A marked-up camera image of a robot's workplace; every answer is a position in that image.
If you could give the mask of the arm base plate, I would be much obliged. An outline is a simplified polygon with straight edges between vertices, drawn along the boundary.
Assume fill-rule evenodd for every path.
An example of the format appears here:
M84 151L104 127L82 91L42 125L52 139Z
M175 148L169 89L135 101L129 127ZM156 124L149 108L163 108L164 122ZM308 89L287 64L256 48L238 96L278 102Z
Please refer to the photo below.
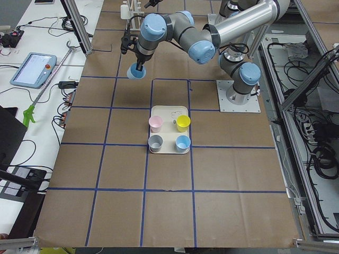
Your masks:
M217 80L217 92L220 112L260 113L260 105L255 88L247 95L237 93L233 88L233 80Z
M208 24L215 25L218 16L219 16L219 14L211 14L211 13L207 14Z

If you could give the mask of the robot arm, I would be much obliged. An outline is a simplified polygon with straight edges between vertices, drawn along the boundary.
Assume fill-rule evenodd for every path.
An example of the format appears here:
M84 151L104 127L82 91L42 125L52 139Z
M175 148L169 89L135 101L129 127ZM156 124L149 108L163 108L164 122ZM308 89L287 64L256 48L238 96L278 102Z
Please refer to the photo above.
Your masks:
M233 39L280 19L289 7L289 1L238 1L239 14L214 24L206 24L199 31L190 12L170 15L148 14L140 28L134 47L137 61L128 69L130 79L146 75L143 65L150 60L160 42L175 40L196 63L209 62L216 51Z

